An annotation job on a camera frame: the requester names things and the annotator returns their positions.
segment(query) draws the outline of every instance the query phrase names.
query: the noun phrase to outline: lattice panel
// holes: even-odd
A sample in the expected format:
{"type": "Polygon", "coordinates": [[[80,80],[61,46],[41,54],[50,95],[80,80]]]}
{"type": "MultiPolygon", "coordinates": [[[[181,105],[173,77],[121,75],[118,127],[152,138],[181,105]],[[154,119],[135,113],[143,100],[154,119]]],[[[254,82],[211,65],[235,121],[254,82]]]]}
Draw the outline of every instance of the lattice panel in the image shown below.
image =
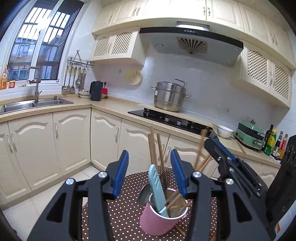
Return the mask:
{"type": "Polygon", "coordinates": [[[127,53],[132,33],[124,32],[116,36],[111,54],[127,53]]]}
{"type": "Polygon", "coordinates": [[[286,100],[289,97],[289,76],[283,68],[276,66],[276,84],[275,91],[286,100]]]}
{"type": "Polygon", "coordinates": [[[267,85],[267,59],[257,51],[248,50],[248,75],[267,85]]]}
{"type": "Polygon", "coordinates": [[[94,57],[104,56],[106,54],[109,38],[110,37],[102,37],[98,40],[96,44],[96,49],[94,50],[94,57]]]}

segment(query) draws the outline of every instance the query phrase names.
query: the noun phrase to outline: stainless steel pot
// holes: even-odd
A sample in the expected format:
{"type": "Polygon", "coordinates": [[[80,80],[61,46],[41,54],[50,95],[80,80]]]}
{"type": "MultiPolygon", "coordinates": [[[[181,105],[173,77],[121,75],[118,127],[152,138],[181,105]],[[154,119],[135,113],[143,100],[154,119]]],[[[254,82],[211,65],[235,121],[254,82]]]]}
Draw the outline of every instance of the stainless steel pot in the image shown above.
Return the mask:
{"type": "Polygon", "coordinates": [[[179,112],[181,109],[184,98],[190,97],[186,95],[187,82],[176,79],[184,83],[183,86],[176,83],[162,81],[158,82],[156,87],[150,87],[154,90],[154,106],[163,110],[179,112]]]}

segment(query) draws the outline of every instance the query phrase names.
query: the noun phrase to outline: tiled floor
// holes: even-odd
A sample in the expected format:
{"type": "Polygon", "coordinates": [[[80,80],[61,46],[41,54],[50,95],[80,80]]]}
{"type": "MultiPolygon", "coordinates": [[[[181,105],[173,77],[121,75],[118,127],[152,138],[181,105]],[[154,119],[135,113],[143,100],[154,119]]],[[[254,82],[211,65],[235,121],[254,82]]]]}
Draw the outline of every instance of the tiled floor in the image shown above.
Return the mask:
{"type": "MultiPolygon", "coordinates": [[[[99,170],[90,166],[83,171],[72,176],[76,181],[90,179],[99,170]]],[[[63,182],[19,203],[3,211],[10,225],[17,231],[18,236],[23,240],[27,240],[31,229],[39,218],[39,215],[45,209],[49,201],[59,190],[63,182]]],[[[87,198],[83,199],[83,205],[87,202],[87,198]]]]}

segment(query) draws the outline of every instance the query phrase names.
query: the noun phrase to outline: green appliance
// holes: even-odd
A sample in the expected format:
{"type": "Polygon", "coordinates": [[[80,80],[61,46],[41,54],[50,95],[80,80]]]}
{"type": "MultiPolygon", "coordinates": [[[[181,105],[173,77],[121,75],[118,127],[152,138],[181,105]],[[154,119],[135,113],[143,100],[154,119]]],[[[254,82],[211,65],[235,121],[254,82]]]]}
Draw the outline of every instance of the green appliance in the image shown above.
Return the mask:
{"type": "Polygon", "coordinates": [[[254,150],[261,150],[265,137],[264,131],[258,128],[254,120],[239,122],[239,126],[235,131],[235,137],[245,147],[254,150]]]}

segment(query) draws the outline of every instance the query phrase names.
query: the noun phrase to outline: range hood vent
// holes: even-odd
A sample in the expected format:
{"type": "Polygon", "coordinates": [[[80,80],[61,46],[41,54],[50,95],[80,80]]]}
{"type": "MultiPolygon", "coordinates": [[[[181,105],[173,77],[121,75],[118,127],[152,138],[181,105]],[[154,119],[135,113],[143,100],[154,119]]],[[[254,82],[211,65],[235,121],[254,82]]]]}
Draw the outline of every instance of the range hood vent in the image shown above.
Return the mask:
{"type": "Polygon", "coordinates": [[[180,27],[141,28],[140,35],[157,52],[205,59],[232,66],[244,49],[243,42],[209,31],[180,27]]]}

